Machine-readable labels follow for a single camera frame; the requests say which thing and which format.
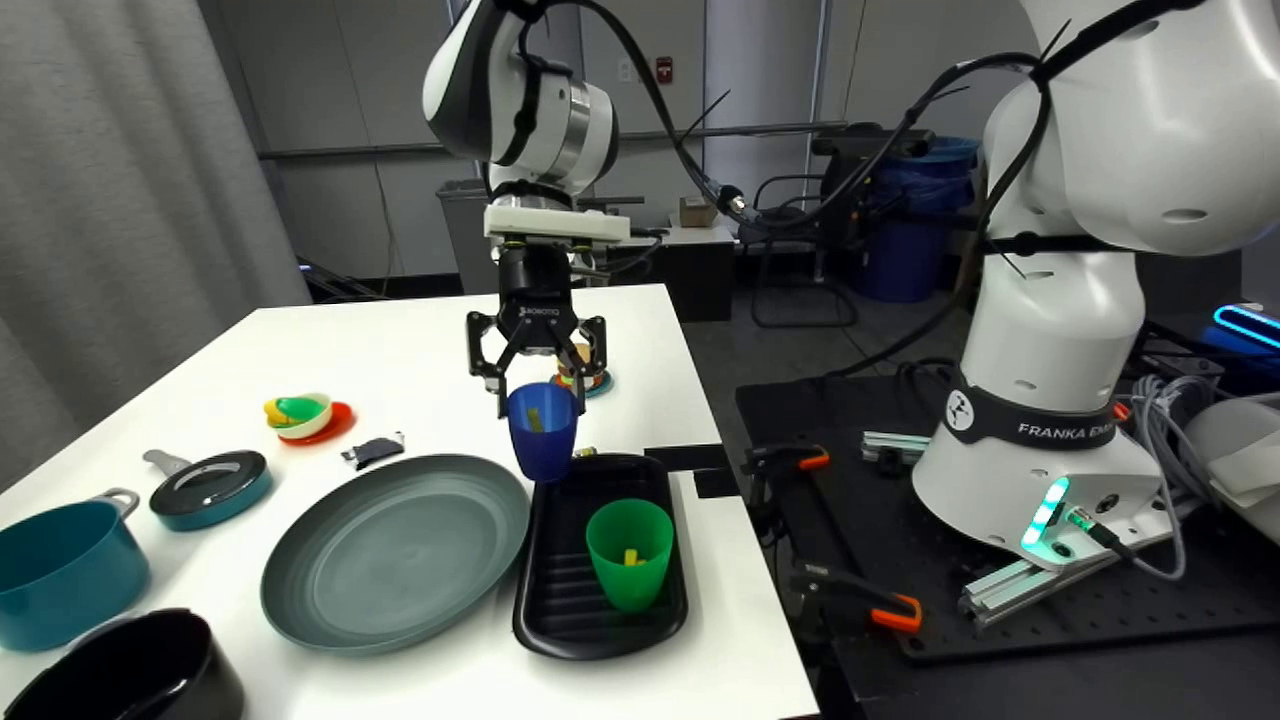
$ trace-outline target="green cup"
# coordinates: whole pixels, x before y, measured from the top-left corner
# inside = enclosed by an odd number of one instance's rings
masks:
[[[646,610],[668,580],[676,526],[648,499],[614,499],[590,520],[598,580],[618,610]]]

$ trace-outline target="blue cup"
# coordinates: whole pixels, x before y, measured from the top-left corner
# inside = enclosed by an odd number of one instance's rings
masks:
[[[4,648],[61,648],[146,594],[151,567],[125,522],[138,502],[116,489],[0,531]]]
[[[526,382],[510,398],[510,430],[521,471],[535,484],[553,484],[573,462],[576,398],[565,382]]]

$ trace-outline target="gray plate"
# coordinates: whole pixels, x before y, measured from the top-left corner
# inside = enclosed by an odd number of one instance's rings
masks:
[[[512,567],[530,493],[482,454],[380,462],[313,502],[264,567],[270,621],[350,652],[425,642]]]

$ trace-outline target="white logo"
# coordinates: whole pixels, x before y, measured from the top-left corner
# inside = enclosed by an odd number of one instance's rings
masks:
[[[971,421],[975,421],[975,416],[971,416],[971,398],[951,388],[951,394],[950,394],[950,426],[951,426],[951,430],[971,430]]]

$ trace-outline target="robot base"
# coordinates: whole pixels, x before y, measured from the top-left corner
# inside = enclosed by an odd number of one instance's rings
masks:
[[[1160,462],[1128,435],[1092,453],[1035,453],[1003,439],[961,444],[936,426],[912,471],[936,520],[1049,570],[1112,557],[1067,517],[1109,522],[1128,546],[1169,539],[1160,484]]]

